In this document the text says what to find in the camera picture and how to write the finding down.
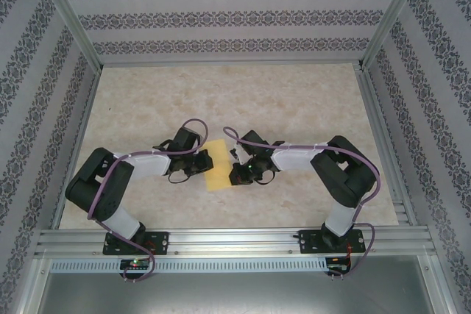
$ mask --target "beige floor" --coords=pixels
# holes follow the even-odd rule
[[[254,129],[270,143],[320,143],[344,135],[382,169],[355,73],[347,64],[106,68],[78,166],[99,146],[123,153],[149,149],[172,138],[192,117],[208,123],[209,140],[226,138],[224,125],[242,135]],[[202,132],[197,124],[192,127]],[[320,226],[332,201],[314,171],[284,171],[267,186],[214,192],[207,191],[201,175],[181,185],[148,177],[129,185],[123,203],[148,228],[245,228]],[[358,220],[397,224],[384,179],[382,191]],[[60,227],[97,225],[67,202]]]

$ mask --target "yellow sticky note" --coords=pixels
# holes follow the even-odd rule
[[[229,180],[232,166],[224,139],[207,141],[202,149],[207,149],[208,154],[213,159],[213,168],[205,172],[206,188],[208,191],[232,187]]]

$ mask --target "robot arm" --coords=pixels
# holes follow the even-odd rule
[[[253,130],[243,136],[242,140],[268,145]],[[274,145],[290,146],[281,141]],[[345,149],[364,157],[343,136],[335,136],[328,143],[319,144],[320,149],[312,150],[290,148],[274,150],[240,144],[231,151],[239,163],[233,164],[230,181],[233,185],[246,185],[252,182],[260,184],[265,171],[271,171],[275,175],[280,171],[314,169],[335,200],[329,216],[322,225],[322,238],[331,248],[336,248],[352,228],[353,217],[360,201],[365,193],[372,189],[376,178],[369,167],[361,161],[347,154],[322,149],[322,145]]]
[[[188,151],[195,146],[195,143],[199,144],[200,138],[197,133],[182,127],[173,140],[155,146],[154,151]],[[104,148],[93,151],[69,183],[65,197],[88,213],[101,186],[100,178],[106,175],[109,167],[121,156],[123,154],[114,154]],[[93,218],[124,238],[141,244],[146,227],[121,205],[127,184],[145,176],[170,176],[179,170],[183,170],[189,178],[212,167],[213,161],[208,150],[201,150],[195,154],[172,156],[148,154],[129,157],[118,163],[110,175],[93,211]]]

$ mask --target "black mounting plate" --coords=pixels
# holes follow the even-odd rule
[[[145,232],[144,241],[141,245],[150,250],[153,255],[167,255],[169,233]],[[146,253],[119,240],[111,233],[107,233],[103,245],[103,255],[146,255]]]
[[[304,229],[297,233],[301,254],[346,253],[348,243],[351,246],[352,253],[365,252],[366,247],[361,230],[351,229],[344,237],[345,242],[336,249],[332,249],[322,240],[322,231],[320,229]]]

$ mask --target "patterned wallpaper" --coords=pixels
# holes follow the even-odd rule
[[[470,0],[408,0],[370,68],[459,313],[471,313],[470,27]]]
[[[360,59],[391,0],[69,0],[104,63]]]
[[[52,223],[96,79],[52,0],[0,0],[0,313]]]

